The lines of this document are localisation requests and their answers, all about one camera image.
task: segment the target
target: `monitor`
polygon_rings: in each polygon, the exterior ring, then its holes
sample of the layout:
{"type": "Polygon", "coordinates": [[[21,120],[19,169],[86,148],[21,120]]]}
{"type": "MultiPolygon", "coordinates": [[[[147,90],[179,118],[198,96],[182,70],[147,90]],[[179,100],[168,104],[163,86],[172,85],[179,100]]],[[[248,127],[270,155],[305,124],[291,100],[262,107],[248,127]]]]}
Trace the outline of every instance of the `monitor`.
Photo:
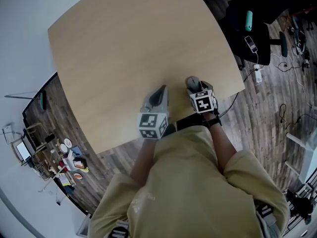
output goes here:
{"type": "Polygon", "coordinates": [[[30,154],[29,150],[26,148],[23,141],[21,143],[19,143],[16,146],[16,148],[18,149],[18,151],[19,151],[19,153],[24,161],[26,161],[28,158],[31,157],[31,154],[30,154]]]}

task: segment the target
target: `wooden table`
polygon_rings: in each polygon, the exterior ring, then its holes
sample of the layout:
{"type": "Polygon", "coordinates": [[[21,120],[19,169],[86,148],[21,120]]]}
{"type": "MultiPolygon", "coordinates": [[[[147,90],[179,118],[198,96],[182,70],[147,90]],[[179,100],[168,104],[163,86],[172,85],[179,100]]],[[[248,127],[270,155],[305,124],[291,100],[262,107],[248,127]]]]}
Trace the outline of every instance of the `wooden table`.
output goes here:
{"type": "Polygon", "coordinates": [[[49,28],[53,59],[96,153],[138,137],[143,98],[166,84],[173,121],[193,110],[185,79],[218,99],[244,89],[238,66],[202,0],[81,0],[49,28]]]}

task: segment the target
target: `power strip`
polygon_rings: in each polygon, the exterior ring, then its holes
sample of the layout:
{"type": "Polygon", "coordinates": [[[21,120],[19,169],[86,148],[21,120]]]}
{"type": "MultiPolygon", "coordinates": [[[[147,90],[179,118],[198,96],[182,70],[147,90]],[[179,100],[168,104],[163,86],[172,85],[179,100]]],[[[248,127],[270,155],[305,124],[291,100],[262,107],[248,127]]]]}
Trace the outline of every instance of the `power strip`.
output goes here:
{"type": "Polygon", "coordinates": [[[255,69],[256,71],[254,72],[254,80],[257,84],[262,82],[262,74],[260,71],[260,65],[255,64],[253,65],[253,69],[255,69]]]}

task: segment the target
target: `teal object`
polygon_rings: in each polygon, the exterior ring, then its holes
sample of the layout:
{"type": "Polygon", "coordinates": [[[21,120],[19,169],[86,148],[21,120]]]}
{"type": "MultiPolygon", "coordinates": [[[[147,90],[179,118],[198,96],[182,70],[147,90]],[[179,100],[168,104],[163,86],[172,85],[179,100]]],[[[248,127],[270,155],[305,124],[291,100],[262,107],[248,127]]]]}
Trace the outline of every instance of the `teal object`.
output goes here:
{"type": "Polygon", "coordinates": [[[46,91],[43,91],[40,93],[40,106],[41,109],[45,110],[46,109],[46,91]]]}
{"type": "Polygon", "coordinates": [[[253,18],[253,13],[250,10],[248,10],[247,16],[246,16],[246,31],[248,32],[252,30],[252,18],[253,18]]]}

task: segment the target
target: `wristwatch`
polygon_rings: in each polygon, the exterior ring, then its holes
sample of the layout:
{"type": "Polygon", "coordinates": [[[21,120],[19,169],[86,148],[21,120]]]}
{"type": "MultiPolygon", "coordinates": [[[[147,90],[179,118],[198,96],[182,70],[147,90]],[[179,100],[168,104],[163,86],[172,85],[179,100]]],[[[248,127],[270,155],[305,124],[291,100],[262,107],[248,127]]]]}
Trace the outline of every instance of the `wristwatch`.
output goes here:
{"type": "Polygon", "coordinates": [[[220,119],[219,119],[219,116],[216,116],[216,118],[207,121],[207,123],[208,123],[208,125],[209,125],[209,128],[210,128],[211,126],[217,124],[217,123],[219,123],[219,124],[222,126],[222,123],[221,123],[221,121],[220,121],[220,119]]]}

